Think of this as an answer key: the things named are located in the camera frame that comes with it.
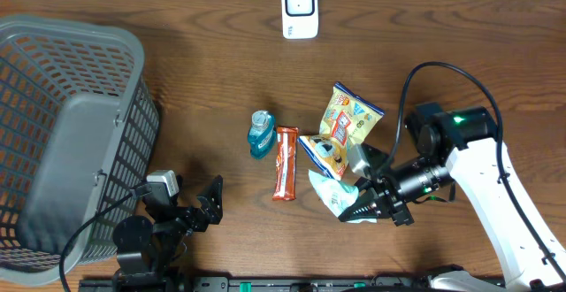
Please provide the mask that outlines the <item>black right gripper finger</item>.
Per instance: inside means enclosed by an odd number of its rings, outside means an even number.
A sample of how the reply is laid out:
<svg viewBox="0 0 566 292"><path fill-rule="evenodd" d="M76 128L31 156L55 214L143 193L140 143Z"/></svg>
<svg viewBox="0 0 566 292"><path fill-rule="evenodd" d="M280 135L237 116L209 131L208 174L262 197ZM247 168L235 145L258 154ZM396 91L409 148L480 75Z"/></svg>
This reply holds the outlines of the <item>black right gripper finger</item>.
<svg viewBox="0 0 566 292"><path fill-rule="evenodd" d="M389 155L367 143L361 145L362 173L364 175L380 175L386 170Z"/></svg>
<svg viewBox="0 0 566 292"><path fill-rule="evenodd" d="M366 189L339 217L340 222L377 221L383 216L383 203L374 188Z"/></svg>

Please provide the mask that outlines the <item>light teal snack packet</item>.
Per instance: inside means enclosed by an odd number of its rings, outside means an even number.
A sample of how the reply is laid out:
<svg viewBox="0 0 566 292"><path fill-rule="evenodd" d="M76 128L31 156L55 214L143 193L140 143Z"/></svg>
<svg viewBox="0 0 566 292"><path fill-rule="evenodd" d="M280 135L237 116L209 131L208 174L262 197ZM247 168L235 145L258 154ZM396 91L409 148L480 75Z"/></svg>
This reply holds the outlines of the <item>light teal snack packet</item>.
<svg viewBox="0 0 566 292"><path fill-rule="evenodd" d="M319 199L335 217L339 217L359 197L357 187L328 178L312 170L309 170L309 179Z"/></svg>

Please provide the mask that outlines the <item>large yellow snack bag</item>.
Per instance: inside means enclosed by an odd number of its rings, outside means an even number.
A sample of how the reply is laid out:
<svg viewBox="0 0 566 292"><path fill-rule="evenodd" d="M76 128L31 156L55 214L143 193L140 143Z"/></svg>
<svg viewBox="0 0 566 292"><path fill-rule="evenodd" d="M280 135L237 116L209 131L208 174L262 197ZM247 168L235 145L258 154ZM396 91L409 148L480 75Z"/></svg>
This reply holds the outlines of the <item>large yellow snack bag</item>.
<svg viewBox="0 0 566 292"><path fill-rule="evenodd" d="M385 112L355 94L341 82L333 85L333 94L326 106L320 134L334 138L341 146L364 142Z"/></svg>

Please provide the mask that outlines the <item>orange brown snack bar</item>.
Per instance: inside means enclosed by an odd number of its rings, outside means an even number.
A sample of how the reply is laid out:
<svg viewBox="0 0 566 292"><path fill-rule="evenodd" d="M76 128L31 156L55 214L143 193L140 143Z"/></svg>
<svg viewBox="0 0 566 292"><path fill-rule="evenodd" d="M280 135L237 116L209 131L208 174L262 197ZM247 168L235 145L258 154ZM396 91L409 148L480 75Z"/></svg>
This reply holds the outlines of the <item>orange brown snack bar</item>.
<svg viewBox="0 0 566 292"><path fill-rule="evenodd" d="M297 127L278 127L278 154L276 157L276 183L272 199L295 200Z"/></svg>

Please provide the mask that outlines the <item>blue mouthwash bottle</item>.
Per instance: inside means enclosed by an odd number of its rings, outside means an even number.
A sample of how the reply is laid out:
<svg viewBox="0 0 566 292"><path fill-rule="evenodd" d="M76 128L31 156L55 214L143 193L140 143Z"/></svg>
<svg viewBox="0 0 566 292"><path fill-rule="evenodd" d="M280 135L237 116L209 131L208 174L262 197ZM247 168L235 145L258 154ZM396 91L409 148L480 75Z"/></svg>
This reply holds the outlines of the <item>blue mouthwash bottle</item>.
<svg viewBox="0 0 566 292"><path fill-rule="evenodd" d="M271 151L275 139L275 117L267 110L255 111L247 137L250 155L255 159L264 158Z"/></svg>

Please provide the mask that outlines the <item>small yellow blue snack bag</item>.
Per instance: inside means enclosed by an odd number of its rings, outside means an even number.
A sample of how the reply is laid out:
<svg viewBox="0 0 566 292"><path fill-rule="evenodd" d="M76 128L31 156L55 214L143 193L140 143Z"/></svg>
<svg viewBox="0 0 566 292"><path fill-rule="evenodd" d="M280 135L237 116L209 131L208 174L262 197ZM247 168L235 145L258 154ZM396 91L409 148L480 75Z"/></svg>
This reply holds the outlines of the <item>small yellow blue snack bag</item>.
<svg viewBox="0 0 566 292"><path fill-rule="evenodd" d="M301 135L298 142L312 162L328 178L340 181L348 167L347 144L326 134Z"/></svg>

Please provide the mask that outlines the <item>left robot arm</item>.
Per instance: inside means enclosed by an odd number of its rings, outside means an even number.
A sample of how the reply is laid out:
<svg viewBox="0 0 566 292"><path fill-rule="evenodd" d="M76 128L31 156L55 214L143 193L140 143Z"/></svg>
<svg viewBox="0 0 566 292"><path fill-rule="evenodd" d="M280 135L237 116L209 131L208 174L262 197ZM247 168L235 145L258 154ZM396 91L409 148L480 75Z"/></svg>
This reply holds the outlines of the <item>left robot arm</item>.
<svg viewBox="0 0 566 292"><path fill-rule="evenodd" d="M146 206L147 216L120 221L112 233L119 270L112 291L190 291L192 285L172 263L184 239L204 232L223 218L223 178L216 176L198 196L198 207L178 203L182 178L173 171L156 171L132 195Z"/></svg>

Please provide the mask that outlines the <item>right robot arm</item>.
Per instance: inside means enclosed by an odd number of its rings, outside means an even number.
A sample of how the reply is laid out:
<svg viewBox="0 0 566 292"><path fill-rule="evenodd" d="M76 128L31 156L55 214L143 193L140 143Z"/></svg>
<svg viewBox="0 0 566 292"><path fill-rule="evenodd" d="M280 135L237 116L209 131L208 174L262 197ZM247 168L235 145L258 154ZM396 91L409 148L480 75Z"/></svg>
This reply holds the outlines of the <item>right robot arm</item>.
<svg viewBox="0 0 566 292"><path fill-rule="evenodd" d="M386 155L368 144L348 157L362 195L340 221L391 219L410 225L410 203L433 200L439 188L460 187L493 246L508 291L565 289L565 249L530 199L509 158L496 141L488 110L443 111L420 104L404 120L418 156L396 168L378 170Z"/></svg>

